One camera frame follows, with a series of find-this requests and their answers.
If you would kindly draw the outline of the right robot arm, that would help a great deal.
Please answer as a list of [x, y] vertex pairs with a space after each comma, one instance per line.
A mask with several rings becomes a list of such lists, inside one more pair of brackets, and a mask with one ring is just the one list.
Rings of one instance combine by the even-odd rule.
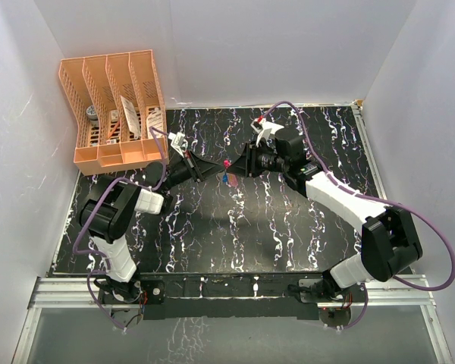
[[342, 300], [350, 287], [366, 281], [385, 282], [422, 257], [422, 246], [411, 214], [383, 202], [362, 199], [355, 190], [340, 188], [307, 155], [303, 137], [285, 129], [261, 133], [246, 143], [227, 172], [258, 177], [265, 171], [282, 174], [286, 185], [349, 223], [361, 237], [360, 253], [322, 274], [305, 292], [318, 298]]

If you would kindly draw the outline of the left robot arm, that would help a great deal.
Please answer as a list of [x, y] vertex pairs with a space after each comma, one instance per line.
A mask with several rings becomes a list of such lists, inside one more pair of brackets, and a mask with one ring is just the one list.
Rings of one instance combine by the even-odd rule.
[[86, 232], [106, 264], [105, 283], [98, 284], [124, 302], [140, 297], [141, 283], [137, 266], [127, 246], [126, 233], [134, 213], [160, 215], [170, 207], [170, 190], [183, 182], [204, 181], [224, 171], [222, 164], [211, 162], [187, 150], [169, 164], [153, 162], [146, 167], [146, 186], [124, 178], [102, 175], [84, 200], [78, 215]]

